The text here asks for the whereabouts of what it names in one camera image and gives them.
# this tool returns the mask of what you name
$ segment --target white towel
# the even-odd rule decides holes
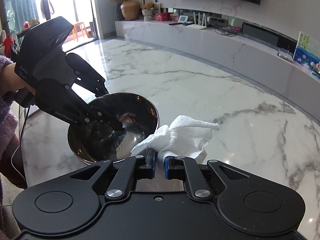
[[[179,115],[168,127],[163,125],[132,149],[131,156],[138,155],[146,148],[158,152],[158,161],[167,156],[198,157],[204,147],[210,144],[213,131],[219,130],[217,123],[203,122],[185,115]]]

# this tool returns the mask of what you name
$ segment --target white marble tabletop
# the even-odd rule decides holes
[[[237,76],[182,55],[111,40],[75,50],[106,78],[110,93],[133,92],[157,107],[160,125],[178,115],[218,122],[209,159],[289,186],[306,203],[299,231],[319,237],[320,127],[297,109]],[[74,85],[87,102],[94,96]],[[22,142],[29,186],[84,166],[67,142],[68,124],[44,112],[27,120]]]

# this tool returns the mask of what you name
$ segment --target orange stool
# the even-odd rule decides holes
[[[82,32],[82,36],[84,37],[84,32],[85,32],[85,34],[86,34],[87,37],[89,38],[87,29],[86,29],[86,27],[84,26],[84,22],[77,22],[77,23],[75,23],[75,24],[73,25],[73,30],[72,30],[73,40],[75,41],[75,40],[77,39],[77,41],[79,41],[79,40],[78,40],[78,32],[77,32],[77,27],[78,27],[78,26],[80,27],[80,30],[81,30],[81,32]]]

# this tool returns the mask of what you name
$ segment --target lotus painting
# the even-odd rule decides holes
[[[320,42],[300,32],[293,60],[313,70],[313,67],[320,62]]]

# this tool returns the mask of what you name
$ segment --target white cable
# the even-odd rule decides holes
[[[17,147],[17,149],[14,151],[14,153],[13,153],[12,156],[11,156],[11,165],[12,165],[12,167],[16,170],[16,172],[23,178],[23,180],[24,180],[26,183],[27,183],[26,179],[25,179],[24,176],[16,169],[16,167],[13,165],[12,160],[13,160],[13,157],[14,157],[14,155],[16,154],[17,150],[18,150],[19,148],[21,149],[21,143],[22,143],[23,133],[24,133],[24,129],[25,129],[25,127],[26,127],[26,123],[27,123],[27,118],[28,118],[28,115],[29,115],[29,111],[30,111],[30,107],[28,108],[27,114],[25,115],[25,118],[24,118],[24,123],[23,123],[23,126],[22,126],[21,134],[20,134],[19,146]]]

